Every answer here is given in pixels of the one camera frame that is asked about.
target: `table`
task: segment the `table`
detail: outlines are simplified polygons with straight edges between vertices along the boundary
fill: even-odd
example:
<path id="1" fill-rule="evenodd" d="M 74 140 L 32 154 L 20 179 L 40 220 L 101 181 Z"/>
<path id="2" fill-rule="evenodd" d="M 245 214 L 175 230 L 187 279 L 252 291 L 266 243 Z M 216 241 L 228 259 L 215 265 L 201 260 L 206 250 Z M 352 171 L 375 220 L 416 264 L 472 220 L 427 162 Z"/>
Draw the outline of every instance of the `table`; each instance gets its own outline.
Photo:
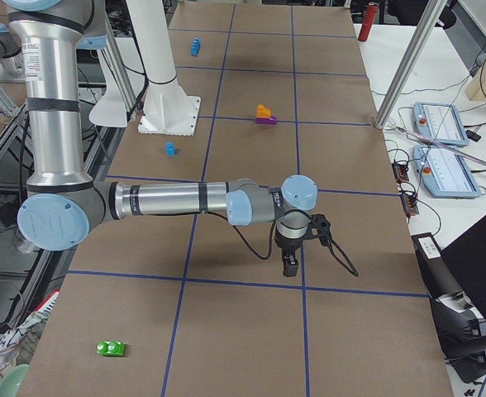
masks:
<path id="1" fill-rule="evenodd" d="M 182 2 L 170 35 L 180 84 L 202 96 L 195 135 L 172 136 L 170 158 L 167 136 L 130 125 L 107 179 L 310 175 L 361 276 L 310 242 L 285 279 L 277 251 L 257 261 L 207 215 L 104 224 L 78 248 L 19 395 L 450 396 L 348 11 Z M 258 103 L 278 125 L 255 124 Z M 243 233 L 263 249 L 268 230 Z M 98 356 L 102 339 L 126 356 Z"/>
<path id="2" fill-rule="evenodd" d="M 360 26 L 355 25 L 355 30 L 359 31 Z M 414 27 L 409 26 L 373 26 L 368 41 L 360 43 L 376 107 L 379 107 L 384 98 L 377 93 L 387 91 L 413 32 Z M 468 70 L 445 32 L 441 28 L 435 28 L 403 92 L 409 93 L 414 89 L 446 88 L 452 84 L 463 83 L 468 75 Z M 457 84 L 444 91 L 426 90 L 401 95 L 393 110 L 392 118 L 398 125 L 401 125 L 398 109 L 411 107 L 415 102 L 452 103 L 455 101 L 455 105 L 460 111 L 482 104 L 467 99 L 465 87 L 468 83 L 469 81 L 465 81 L 463 87 L 462 84 Z M 405 119 L 406 128 L 412 130 L 411 110 L 402 109 L 401 113 Z M 460 115 L 465 125 L 486 122 L 486 106 L 462 112 Z M 486 160 L 486 126 L 480 128 L 479 134 L 482 135 L 479 142 L 471 141 L 469 146 L 462 150 Z M 416 145 L 416 142 L 408 140 L 403 134 L 396 131 L 386 131 L 385 136 L 392 140 L 387 141 L 389 150 L 394 149 L 395 142 L 397 142 L 399 148 L 412 154 L 412 147 Z M 398 155 L 398 159 L 402 160 L 403 157 Z M 467 164 L 472 170 L 483 168 L 470 161 L 467 161 Z M 417 173 L 409 171 L 409 176 L 411 182 L 417 186 L 419 182 Z M 474 177 L 478 185 L 486 187 L 486 173 L 474 174 Z M 436 241 L 441 248 L 448 246 L 486 214 L 486 195 L 472 200 L 432 198 L 424 188 L 421 188 L 419 198 L 431 205 L 441 216 L 441 230 L 436 235 Z M 419 204 L 419 210 L 420 214 L 412 217 L 408 225 L 411 235 L 435 232 L 438 228 L 436 215 L 422 204 Z M 468 385 L 460 381 L 452 367 L 448 367 L 448 370 L 455 395 L 461 395 L 469 389 Z"/>

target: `white table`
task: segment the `white table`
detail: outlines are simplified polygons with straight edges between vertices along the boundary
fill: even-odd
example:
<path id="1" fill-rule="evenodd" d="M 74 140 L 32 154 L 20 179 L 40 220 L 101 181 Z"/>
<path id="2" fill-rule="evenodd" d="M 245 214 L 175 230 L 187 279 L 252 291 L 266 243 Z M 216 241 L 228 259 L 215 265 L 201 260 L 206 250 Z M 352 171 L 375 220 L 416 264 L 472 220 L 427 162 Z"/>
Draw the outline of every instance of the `white table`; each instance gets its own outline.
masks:
<path id="1" fill-rule="evenodd" d="M 355 29 L 359 32 L 360 25 L 356 25 Z M 370 87 L 374 92 L 377 108 L 379 108 L 384 96 L 376 93 L 386 93 L 414 29 L 410 26 L 374 25 L 369 39 L 360 43 L 366 73 L 370 80 Z M 403 92 L 408 93 L 414 89 L 422 88 L 445 88 L 461 82 L 467 75 L 469 75 L 468 70 L 450 43 L 449 38 L 441 28 L 436 28 L 423 49 Z M 461 84 L 459 84 L 444 91 L 423 91 L 401 95 L 392 112 L 392 119 L 399 126 L 412 130 L 411 109 L 403 108 L 401 110 L 406 123 L 406 126 L 403 126 L 398 115 L 398 108 L 411 107 L 415 102 L 452 103 L 454 101 L 460 111 L 480 105 L 480 102 L 471 102 L 465 96 L 465 87 L 469 82 L 470 79 L 465 82 L 461 89 Z M 464 125 L 486 122 L 486 105 L 469 112 L 462 112 L 460 116 Z M 479 134 L 482 139 L 479 142 L 470 142 L 469 146 L 465 147 L 463 151 L 486 160 L 486 126 L 480 128 Z M 417 144 L 416 142 L 407 139 L 401 132 L 395 130 L 386 131 L 385 136 L 388 140 L 395 141 L 398 147 L 405 150 L 412 158 L 412 147 Z M 388 149 L 396 147 L 392 141 L 387 141 Z M 403 154 L 398 153 L 398 159 L 401 160 L 404 157 Z M 483 168 L 481 165 L 470 161 L 467 161 L 467 163 L 472 170 Z M 408 174 L 412 184 L 417 187 L 419 182 L 417 173 L 409 171 Z M 478 185 L 486 188 L 486 173 L 474 174 L 474 177 Z M 486 194 L 471 200 L 433 198 L 424 187 L 421 187 L 419 199 L 431 205 L 440 214 L 442 225 L 441 230 L 436 235 L 436 240 L 442 248 L 449 245 L 486 214 Z M 420 203 L 419 211 L 420 214 L 410 220 L 409 230 L 411 235 L 435 232 L 438 228 L 436 215 Z M 448 366 L 447 370 L 455 396 L 460 397 L 467 389 L 476 389 L 475 395 L 478 395 L 478 386 L 461 382 L 452 367 Z"/>

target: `red bottle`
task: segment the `red bottle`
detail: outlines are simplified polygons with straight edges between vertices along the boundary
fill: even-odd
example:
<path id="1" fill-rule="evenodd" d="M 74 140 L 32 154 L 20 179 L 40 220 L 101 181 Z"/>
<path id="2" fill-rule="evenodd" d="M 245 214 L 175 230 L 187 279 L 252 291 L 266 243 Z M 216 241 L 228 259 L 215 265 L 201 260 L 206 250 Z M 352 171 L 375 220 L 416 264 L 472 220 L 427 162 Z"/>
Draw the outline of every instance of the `red bottle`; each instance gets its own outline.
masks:
<path id="1" fill-rule="evenodd" d="M 362 21 L 362 27 L 360 28 L 359 41 L 367 41 L 369 30 L 372 28 L 375 20 L 375 14 L 379 10 L 379 5 L 376 2 L 369 2 L 366 8 L 366 15 Z"/>

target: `green lego brick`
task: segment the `green lego brick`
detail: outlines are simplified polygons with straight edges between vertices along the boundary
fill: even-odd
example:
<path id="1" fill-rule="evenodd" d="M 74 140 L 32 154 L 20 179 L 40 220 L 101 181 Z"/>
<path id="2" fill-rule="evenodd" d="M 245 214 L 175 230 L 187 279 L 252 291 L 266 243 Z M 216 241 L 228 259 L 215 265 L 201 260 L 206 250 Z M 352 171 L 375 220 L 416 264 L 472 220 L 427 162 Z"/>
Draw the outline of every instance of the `green lego brick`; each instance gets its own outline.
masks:
<path id="1" fill-rule="evenodd" d="M 107 357 L 123 357 L 126 344 L 120 341 L 100 341 L 96 345 L 96 353 Z"/>

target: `blue toy block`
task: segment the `blue toy block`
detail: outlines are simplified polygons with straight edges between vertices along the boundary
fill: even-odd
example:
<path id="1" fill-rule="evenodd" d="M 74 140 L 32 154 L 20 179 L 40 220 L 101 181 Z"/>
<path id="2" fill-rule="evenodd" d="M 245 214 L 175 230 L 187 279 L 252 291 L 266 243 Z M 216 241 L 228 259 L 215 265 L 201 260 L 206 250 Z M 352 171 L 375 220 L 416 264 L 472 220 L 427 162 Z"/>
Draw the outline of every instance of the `blue toy block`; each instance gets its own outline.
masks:
<path id="1" fill-rule="evenodd" d="M 174 156 L 177 154 L 177 150 L 175 149 L 175 145 L 173 142 L 166 142 L 166 155 Z"/>
<path id="2" fill-rule="evenodd" d="M 201 48 L 201 41 L 195 37 L 192 41 L 192 46 L 190 48 L 190 55 L 197 56 L 199 54 L 199 48 Z"/>

